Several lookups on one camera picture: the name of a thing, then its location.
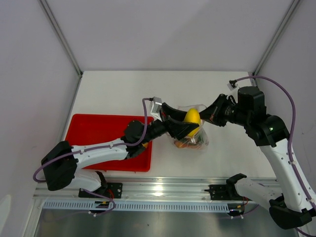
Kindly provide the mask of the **yellow mango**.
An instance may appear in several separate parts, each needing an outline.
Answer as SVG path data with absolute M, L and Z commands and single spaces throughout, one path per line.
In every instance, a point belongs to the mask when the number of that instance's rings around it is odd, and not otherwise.
M 190 108 L 185 115 L 184 122 L 198 124 L 198 127 L 195 128 L 193 131 L 191 131 L 188 134 L 188 137 L 193 138 L 195 136 L 195 134 L 198 133 L 198 131 L 200 129 L 200 124 L 201 124 L 201 119 L 200 119 L 200 115 L 199 115 L 198 110 L 195 108 Z

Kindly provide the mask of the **clear zip top bag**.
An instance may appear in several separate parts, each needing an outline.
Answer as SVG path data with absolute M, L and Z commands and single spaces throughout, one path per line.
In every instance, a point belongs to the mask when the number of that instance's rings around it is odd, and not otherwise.
M 202 110 L 206 109 L 206 106 L 203 104 L 191 105 L 191 106 L 182 106 L 182 107 L 178 106 L 177 109 L 187 112 L 190 108 L 195 108 L 200 113 Z M 198 133 L 196 133 L 193 138 L 186 136 L 183 139 L 177 140 L 175 138 L 170 137 L 172 144 L 174 144 L 174 141 L 180 141 L 182 143 L 191 142 L 191 143 L 198 145 L 197 150 L 206 149 L 206 147 L 208 146 L 209 140 L 208 140 L 208 136 L 206 135 L 205 130 L 203 129 L 203 123 L 204 122 L 201 120 L 200 129 L 199 129 Z

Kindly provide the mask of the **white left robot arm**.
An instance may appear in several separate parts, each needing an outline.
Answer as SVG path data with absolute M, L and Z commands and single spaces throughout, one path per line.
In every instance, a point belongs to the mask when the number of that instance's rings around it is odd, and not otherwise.
M 154 139 L 168 133 L 181 140 L 193 138 L 199 131 L 201 118 L 197 109 L 187 112 L 163 103 L 157 110 L 159 118 L 149 122 L 132 120 L 123 136 L 113 141 L 86 146 L 71 146 L 68 141 L 59 142 L 42 160 L 43 182 L 50 191 L 63 188 L 79 188 L 90 191 L 95 197 L 107 192 L 106 180 L 100 171 L 88 171 L 86 167 L 107 161 L 135 158 L 146 150 Z

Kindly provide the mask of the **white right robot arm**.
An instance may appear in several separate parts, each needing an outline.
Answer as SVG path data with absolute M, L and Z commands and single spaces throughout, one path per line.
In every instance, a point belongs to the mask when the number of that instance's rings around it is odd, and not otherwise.
M 239 88 L 236 101 L 232 96 L 220 94 L 200 117 L 216 126 L 225 126 L 228 122 L 242 126 L 269 161 L 281 188 L 275 192 L 240 173 L 226 180 L 225 192 L 229 198 L 241 196 L 256 202 L 268 210 L 274 222 L 284 230 L 312 221 L 316 215 L 312 205 L 316 194 L 295 154 L 288 150 L 290 134 L 285 123 L 280 117 L 267 113 L 265 95 L 260 89 Z

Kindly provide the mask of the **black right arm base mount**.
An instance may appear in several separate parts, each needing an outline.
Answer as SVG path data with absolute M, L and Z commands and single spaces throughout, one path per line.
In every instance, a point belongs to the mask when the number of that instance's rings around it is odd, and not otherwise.
M 211 200 L 247 200 L 246 197 L 242 197 L 237 193 L 234 185 L 230 184 L 209 185 L 204 191 L 209 193 Z

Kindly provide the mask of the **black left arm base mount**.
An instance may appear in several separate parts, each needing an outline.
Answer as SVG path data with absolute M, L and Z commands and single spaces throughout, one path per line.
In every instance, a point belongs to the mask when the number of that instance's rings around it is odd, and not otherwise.
M 111 199 L 121 199 L 123 184 L 122 183 L 107 183 L 107 187 L 100 187 L 95 191 L 94 194 L 102 195 Z M 87 193 L 83 189 L 79 190 L 79 198 L 97 198 L 98 196 Z

